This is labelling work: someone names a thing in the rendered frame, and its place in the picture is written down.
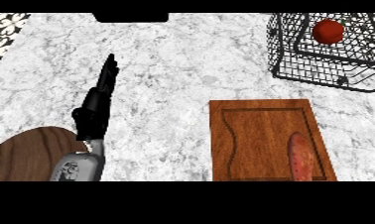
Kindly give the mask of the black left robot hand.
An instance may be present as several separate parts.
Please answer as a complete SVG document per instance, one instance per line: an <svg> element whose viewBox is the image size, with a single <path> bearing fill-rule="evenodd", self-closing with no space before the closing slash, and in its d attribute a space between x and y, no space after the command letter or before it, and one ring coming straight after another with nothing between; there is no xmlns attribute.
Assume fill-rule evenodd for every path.
<svg viewBox="0 0 375 224"><path fill-rule="evenodd" d="M96 87L89 91L83 106L73 112L79 130L79 141L104 139L117 75L117 61L114 59L114 54L110 54L101 69Z"/></svg>

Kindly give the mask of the round dark wooden board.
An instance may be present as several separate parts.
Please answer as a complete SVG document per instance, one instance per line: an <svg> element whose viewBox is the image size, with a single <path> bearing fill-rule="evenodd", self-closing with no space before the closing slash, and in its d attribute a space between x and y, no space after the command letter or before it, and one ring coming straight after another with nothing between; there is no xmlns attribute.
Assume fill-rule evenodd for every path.
<svg viewBox="0 0 375 224"><path fill-rule="evenodd" d="M39 127L0 144L0 181L49 181L65 154L86 152L77 134L61 127Z"/></svg>

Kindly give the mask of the brown wooden cutting board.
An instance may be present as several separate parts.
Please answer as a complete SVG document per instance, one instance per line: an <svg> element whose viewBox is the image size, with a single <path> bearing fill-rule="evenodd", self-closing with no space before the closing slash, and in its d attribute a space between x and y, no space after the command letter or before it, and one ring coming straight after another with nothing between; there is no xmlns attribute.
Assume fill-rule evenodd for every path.
<svg viewBox="0 0 375 224"><path fill-rule="evenodd" d="M216 181L291 180L287 144L294 132L310 147L312 179L337 180L307 99L211 100L210 127Z"/></svg>

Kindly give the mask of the red bell pepper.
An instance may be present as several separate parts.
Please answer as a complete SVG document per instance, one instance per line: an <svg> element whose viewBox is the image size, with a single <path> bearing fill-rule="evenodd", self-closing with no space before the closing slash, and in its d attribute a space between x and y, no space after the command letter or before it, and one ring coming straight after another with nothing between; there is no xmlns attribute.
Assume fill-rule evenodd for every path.
<svg viewBox="0 0 375 224"><path fill-rule="evenodd" d="M300 132L294 132L287 143L288 163L294 181L312 181L313 154L307 140Z"/></svg>

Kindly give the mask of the red round fruit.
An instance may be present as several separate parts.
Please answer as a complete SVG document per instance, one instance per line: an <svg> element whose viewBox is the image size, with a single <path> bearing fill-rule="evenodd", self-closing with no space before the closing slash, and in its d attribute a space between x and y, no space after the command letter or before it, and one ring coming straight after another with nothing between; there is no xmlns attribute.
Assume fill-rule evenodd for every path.
<svg viewBox="0 0 375 224"><path fill-rule="evenodd" d="M315 40L325 45L337 44L343 40L343 34L343 25L329 19L319 21L312 29Z"/></svg>

